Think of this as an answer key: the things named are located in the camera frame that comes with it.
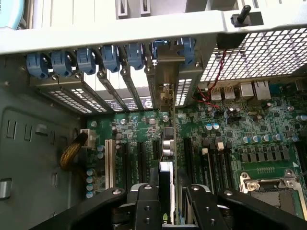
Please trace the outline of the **metal CPU socket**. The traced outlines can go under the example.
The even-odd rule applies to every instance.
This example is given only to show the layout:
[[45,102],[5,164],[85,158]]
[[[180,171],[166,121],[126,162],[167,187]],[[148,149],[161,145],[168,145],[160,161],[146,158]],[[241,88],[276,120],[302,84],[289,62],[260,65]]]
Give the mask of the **metal CPU socket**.
[[242,172],[239,190],[307,221],[303,187],[293,170],[287,169],[283,177],[269,179],[253,179]]

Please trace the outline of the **white expansion slot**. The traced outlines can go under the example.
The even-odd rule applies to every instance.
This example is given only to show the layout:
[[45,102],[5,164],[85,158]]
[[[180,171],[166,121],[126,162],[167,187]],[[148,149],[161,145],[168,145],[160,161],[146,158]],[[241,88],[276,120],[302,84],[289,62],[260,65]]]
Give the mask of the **white expansion slot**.
[[116,160],[115,160],[115,141],[105,140],[105,183],[106,189],[116,185]]

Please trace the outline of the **long black expansion slot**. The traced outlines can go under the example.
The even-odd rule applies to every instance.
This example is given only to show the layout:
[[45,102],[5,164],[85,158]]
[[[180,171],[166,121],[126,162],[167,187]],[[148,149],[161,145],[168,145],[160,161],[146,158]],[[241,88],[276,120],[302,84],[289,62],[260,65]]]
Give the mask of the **long black expansion slot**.
[[137,142],[139,183],[147,182],[146,152],[143,142]]
[[131,188],[131,163],[130,163],[130,149],[128,143],[122,143],[121,145],[122,156],[122,170],[123,170],[123,184],[127,192]]
[[191,183],[194,183],[193,168],[192,168],[192,143],[190,138],[183,139],[185,162],[187,168],[187,175]]

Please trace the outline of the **white power connector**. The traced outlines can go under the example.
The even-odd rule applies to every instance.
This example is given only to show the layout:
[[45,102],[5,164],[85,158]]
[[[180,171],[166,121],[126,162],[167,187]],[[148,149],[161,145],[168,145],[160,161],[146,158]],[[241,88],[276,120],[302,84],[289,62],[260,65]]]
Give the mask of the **white power connector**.
[[94,149],[96,145],[96,138],[97,138],[96,132],[94,130],[87,128],[87,129],[81,129],[80,134],[82,134],[83,136],[84,134],[86,134],[87,136],[82,147],[88,148],[88,149]]

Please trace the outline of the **short black expansion slot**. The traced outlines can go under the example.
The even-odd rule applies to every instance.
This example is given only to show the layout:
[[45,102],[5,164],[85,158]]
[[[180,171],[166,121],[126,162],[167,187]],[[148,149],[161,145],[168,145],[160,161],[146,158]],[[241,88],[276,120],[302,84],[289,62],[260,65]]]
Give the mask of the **short black expansion slot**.
[[160,159],[160,140],[156,139],[152,141],[153,146],[153,159],[159,160]]

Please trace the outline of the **green motherboard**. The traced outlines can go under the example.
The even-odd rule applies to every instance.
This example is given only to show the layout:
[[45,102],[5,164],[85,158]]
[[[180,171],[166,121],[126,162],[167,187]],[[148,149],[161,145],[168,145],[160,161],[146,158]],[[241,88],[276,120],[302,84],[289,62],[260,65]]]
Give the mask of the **green motherboard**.
[[[244,100],[220,102],[217,108],[197,103],[176,110],[178,196],[183,197],[184,184],[191,184],[184,154],[184,138],[192,143],[193,184],[213,190],[210,166],[210,143],[230,142],[232,189],[239,190],[240,175],[247,172],[253,179],[283,177],[293,170],[303,187],[307,204],[307,94],[284,92],[280,85],[270,85],[268,102],[249,104]],[[86,196],[106,189],[105,140],[115,141],[116,185],[124,187],[121,145],[128,143],[131,163],[131,188],[139,183],[137,142],[146,152],[147,182],[158,183],[160,159],[153,159],[153,140],[161,141],[162,129],[168,125],[167,113],[143,111],[96,116],[87,128],[96,132],[95,148],[87,152]]]

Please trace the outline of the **grey open PC case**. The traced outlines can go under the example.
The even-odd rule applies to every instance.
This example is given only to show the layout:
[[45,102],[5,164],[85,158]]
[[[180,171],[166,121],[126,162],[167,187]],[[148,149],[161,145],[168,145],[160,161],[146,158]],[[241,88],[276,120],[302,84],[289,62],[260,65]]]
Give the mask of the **grey open PC case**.
[[[153,16],[118,20],[115,0],[24,0],[26,28],[0,30],[0,230],[29,230],[90,199],[86,173],[87,152],[92,149],[82,147],[87,136],[80,130],[96,116],[160,111],[154,71],[161,45],[179,45],[182,37],[195,39],[194,63],[179,65],[176,110],[199,103],[217,108],[220,102],[233,101],[224,99],[225,86],[234,88],[234,100],[268,102],[257,100],[256,81],[280,85],[290,95],[307,94],[307,0],[150,1]],[[251,26],[236,28],[231,16],[245,5],[251,6]],[[127,61],[129,43],[143,46],[140,70]],[[118,49],[118,72],[104,67],[105,45]],[[93,49],[95,74],[79,70],[80,48]],[[69,53],[70,77],[54,72],[53,51]],[[27,70],[26,56],[34,52],[49,59],[47,79]],[[130,66],[143,111],[122,78],[125,66]],[[99,70],[107,73],[129,112],[99,81]],[[253,97],[241,97],[242,82],[252,83]],[[220,88],[222,100],[211,100],[214,87]],[[134,184],[127,201],[114,211],[112,230],[133,230],[130,206],[142,184],[158,189],[161,230],[199,230],[188,221],[186,188],[191,184],[184,184],[183,197],[177,197],[178,223],[164,223],[169,217],[169,202],[163,201],[169,194],[168,181],[159,171],[157,184]],[[214,195],[220,192],[196,185]]]

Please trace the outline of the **metal slot cover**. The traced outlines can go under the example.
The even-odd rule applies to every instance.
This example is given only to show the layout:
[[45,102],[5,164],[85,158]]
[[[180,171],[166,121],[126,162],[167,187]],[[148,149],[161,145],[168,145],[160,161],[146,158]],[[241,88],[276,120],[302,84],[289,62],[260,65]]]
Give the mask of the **metal slot cover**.
[[107,73],[104,70],[99,70],[97,72],[97,77],[99,81],[102,83],[102,85],[106,88],[107,92],[113,96],[113,98],[117,101],[117,103],[121,106],[124,112],[129,112],[128,107],[120,97],[120,95],[117,93],[115,88],[112,86],[110,81],[107,79]]
[[138,110],[143,111],[144,107],[142,105],[142,102],[140,100],[139,94],[138,94],[138,92],[136,90],[136,87],[135,87],[135,85],[133,83],[133,80],[131,78],[130,66],[123,67],[123,69],[121,70],[120,73],[122,75],[122,78],[123,78],[126,86],[127,86],[128,91],[130,92],[131,96],[134,99],[134,102],[135,102]]

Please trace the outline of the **silver USB port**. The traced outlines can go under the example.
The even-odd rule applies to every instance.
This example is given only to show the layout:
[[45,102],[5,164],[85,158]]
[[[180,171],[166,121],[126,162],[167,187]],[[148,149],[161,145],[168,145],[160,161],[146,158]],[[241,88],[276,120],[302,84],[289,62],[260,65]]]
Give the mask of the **silver USB port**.
[[224,87],[224,99],[225,100],[234,100],[236,98],[235,91],[232,86]]
[[211,90],[211,100],[212,101],[220,101],[222,100],[221,90],[219,87],[214,87]]

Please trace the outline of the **blue card retention clip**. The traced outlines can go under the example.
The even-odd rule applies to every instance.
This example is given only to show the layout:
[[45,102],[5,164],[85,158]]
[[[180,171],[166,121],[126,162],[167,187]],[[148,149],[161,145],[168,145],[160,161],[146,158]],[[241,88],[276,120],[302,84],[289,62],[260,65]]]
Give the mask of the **blue card retention clip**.
[[95,54],[91,48],[80,48],[77,50],[77,65],[79,70],[87,75],[96,73]]
[[56,74],[63,77],[72,75],[72,65],[67,51],[53,51],[51,53],[51,63]]
[[49,59],[45,54],[41,52],[27,54],[26,66],[30,75],[38,79],[48,78]]
[[183,49],[179,51],[179,55],[185,57],[183,65],[189,66],[194,63],[194,54],[195,54],[195,39],[191,37],[182,37],[178,41],[179,45],[183,46]]
[[116,46],[105,45],[101,48],[104,67],[112,73],[119,71],[119,54]]
[[141,43],[129,43],[126,47],[127,61],[135,70],[140,70],[144,67],[145,57],[143,46]]

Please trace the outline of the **black case latch knob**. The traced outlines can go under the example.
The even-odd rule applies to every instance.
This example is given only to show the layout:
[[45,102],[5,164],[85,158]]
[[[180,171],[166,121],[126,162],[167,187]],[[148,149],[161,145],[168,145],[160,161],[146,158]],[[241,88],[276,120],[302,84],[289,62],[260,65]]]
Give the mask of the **black case latch knob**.
[[250,5],[245,5],[239,14],[233,14],[231,16],[231,23],[234,27],[245,27],[251,26],[251,20],[249,16],[249,12],[251,11]]

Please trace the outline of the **white parts rack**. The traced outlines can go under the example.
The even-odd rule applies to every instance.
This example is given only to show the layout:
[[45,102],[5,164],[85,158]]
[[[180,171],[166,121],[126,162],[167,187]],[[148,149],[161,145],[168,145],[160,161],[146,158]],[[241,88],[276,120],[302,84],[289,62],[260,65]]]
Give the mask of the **white parts rack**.
[[118,20],[153,16],[150,0],[115,0],[115,4]]

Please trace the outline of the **teal round object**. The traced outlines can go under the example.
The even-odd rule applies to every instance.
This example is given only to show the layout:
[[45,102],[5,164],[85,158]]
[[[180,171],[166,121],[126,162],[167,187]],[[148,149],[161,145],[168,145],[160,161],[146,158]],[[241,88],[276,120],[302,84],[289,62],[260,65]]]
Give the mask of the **teal round object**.
[[23,15],[24,0],[0,0],[0,30],[25,29]]

